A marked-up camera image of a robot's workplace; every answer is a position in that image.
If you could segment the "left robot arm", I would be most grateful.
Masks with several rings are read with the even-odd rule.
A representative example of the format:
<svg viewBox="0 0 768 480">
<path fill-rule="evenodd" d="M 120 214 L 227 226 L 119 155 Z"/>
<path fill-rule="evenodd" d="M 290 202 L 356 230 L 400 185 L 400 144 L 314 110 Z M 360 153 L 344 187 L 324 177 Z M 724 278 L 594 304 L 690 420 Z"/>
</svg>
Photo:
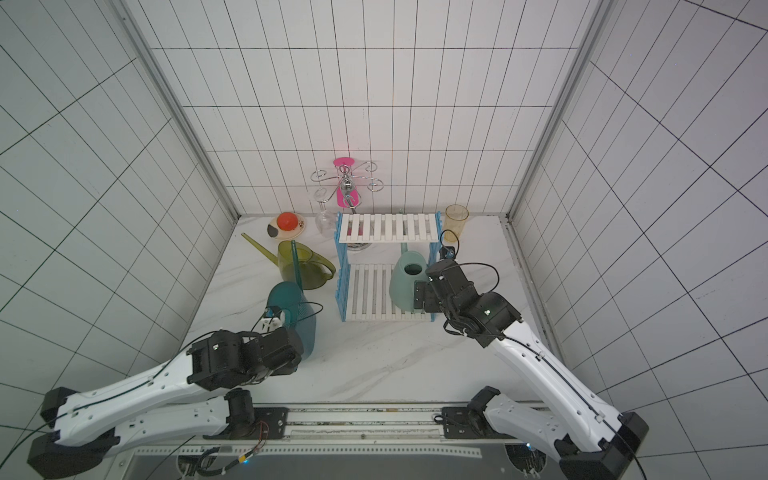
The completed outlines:
<svg viewBox="0 0 768 480">
<path fill-rule="evenodd" d="M 34 439 L 28 465 L 45 479 L 76 476 L 105 458 L 183 436 L 238 440 L 266 432 L 248 386 L 294 373 L 299 334 L 218 330 L 167 363 L 123 381 L 77 392 L 49 391 L 41 407 L 48 432 Z"/>
</svg>

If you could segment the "olive green watering can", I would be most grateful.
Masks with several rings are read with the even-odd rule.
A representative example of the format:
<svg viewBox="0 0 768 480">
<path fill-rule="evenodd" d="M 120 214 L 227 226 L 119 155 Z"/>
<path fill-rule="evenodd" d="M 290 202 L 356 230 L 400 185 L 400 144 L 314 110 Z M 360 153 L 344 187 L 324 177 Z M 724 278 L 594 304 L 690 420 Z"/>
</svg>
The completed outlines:
<svg viewBox="0 0 768 480">
<path fill-rule="evenodd" d="M 295 240 L 281 241 L 277 252 L 272 253 L 249 235 L 242 233 L 241 236 L 278 267 L 284 281 L 294 282 L 303 290 L 319 289 L 336 274 L 330 260 Z"/>
</svg>

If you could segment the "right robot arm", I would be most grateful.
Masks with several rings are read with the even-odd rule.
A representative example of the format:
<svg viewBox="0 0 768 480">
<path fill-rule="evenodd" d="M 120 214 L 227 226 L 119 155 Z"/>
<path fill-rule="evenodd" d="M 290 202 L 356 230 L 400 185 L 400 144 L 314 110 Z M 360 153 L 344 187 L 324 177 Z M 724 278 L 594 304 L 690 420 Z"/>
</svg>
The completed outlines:
<svg viewBox="0 0 768 480">
<path fill-rule="evenodd" d="M 649 426 L 637 413 L 622 413 L 593 393 L 508 300 L 478 292 L 455 260 L 440 260 L 425 274 L 415 287 L 416 305 L 441 312 L 447 333 L 492 350 L 549 408 L 535 410 L 486 386 L 456 428 L 479 438 L 514 437 L 556 461 L 568 479 L 619 479 L 638 461 Z"/>
</svg>

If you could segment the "dark teal watering can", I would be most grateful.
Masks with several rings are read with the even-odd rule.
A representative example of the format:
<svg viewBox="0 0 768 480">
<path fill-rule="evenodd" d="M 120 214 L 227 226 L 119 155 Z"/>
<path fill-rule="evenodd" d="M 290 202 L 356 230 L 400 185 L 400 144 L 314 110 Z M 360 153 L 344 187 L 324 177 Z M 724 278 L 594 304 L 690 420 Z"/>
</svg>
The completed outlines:
<svg viewBox="0 0 768 480">
<path fill-rule="evenodd" d="M 299 334 L 304 346 L 303 360 L 312 355 L 316 338 L 316 313 L 305 291 L 296 283 L 282 279 L 271 289 L 267 299 L 267 307 L 278 306 L 285 311 L 284 326 Z"/>
</svg>

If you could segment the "mint green watering can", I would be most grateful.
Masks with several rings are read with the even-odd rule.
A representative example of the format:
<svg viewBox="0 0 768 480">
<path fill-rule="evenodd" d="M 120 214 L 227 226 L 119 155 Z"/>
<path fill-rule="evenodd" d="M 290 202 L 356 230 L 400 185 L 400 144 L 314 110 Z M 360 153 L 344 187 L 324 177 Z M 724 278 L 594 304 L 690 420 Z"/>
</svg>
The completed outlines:
<svg viewBox="0 0 768 480">
<path fill-rule="evenodd" d="M 415 291 L 417 282 L 426 282 L 427 263 L 424 256 L 418 251 L 401 246 L 401 256 L 394 266 L 390 284 L 389 295 L 394 305 L 404 312 L 415 312 Z"/>
</svg>

